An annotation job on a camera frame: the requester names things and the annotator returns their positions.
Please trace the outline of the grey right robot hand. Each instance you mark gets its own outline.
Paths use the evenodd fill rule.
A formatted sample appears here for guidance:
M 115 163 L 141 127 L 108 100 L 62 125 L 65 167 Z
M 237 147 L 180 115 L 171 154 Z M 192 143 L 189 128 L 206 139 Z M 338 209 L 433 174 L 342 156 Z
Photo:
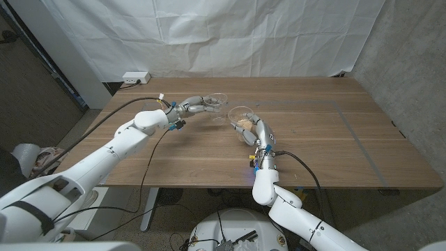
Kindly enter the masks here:
M 244 113 L 243 116 L 243 121 L 251 122 L 255 132 L 243 128 L 239 122 L 231 122 L 231 125 L 247 145 L 256 147 L 257 167 L 276 169 L 275 157 L 272 154 L 276 141 L 272 128 L 254 113 Z

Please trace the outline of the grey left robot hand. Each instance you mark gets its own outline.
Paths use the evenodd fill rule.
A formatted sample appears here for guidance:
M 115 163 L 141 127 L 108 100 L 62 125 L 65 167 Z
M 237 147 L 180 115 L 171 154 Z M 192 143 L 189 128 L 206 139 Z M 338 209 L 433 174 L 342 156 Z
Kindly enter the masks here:
M 212 96 L 192 96 L 185 99 L 166 113 L 169 122 L 185 119 L 202 112 L 218 113 L 222 101 Z

